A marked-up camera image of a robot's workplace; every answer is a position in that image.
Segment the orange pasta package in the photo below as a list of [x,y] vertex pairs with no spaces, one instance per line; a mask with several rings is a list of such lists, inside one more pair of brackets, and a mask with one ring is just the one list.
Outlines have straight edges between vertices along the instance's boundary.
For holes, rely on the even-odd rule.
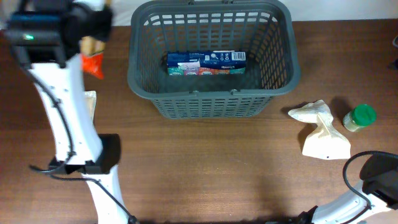
[[[111,0],[86,0],[76,1],[89,5],[93,10],[99,11],[102,5],[108,5],[111,8]],[[104,57],[106,42],[99,41],[93,37],[83,37],[80,42],[80,52],[82,58],[82,69],[86,73],[92,74],[94,77],[102,80],[104,74],[102,71],[102,63]]]

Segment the blue cardboard box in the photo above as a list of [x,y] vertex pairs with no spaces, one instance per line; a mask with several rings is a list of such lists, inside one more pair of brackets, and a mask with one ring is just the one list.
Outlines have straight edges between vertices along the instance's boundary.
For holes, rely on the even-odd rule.
[[167,71],[170,76],[242,75],[246,71],[246,53],[234,50],[168,53]]

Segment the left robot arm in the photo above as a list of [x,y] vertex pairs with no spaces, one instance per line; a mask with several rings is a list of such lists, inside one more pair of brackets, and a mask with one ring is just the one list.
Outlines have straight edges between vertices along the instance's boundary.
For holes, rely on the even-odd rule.
[[89,186],[100,223],[136,223],[118,179],[121,140],[99,134],[86,104],[80,42],[109,39],[105,1],[20,1],[4,31],[21,70],[35,85],[50,121],[56,153],[43,175]]

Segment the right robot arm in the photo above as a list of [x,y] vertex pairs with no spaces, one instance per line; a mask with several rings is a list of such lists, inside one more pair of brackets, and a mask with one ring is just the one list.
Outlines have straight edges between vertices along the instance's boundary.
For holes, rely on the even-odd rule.
[[[356,185],[351,185],[348,166],[357,158],[369,156]],[[353,155],[343,166],[348,191],[336,200],[302,212],[295,223],[359,223],[366,218],[397,210],[397,155],[382,151],[364,151]]]

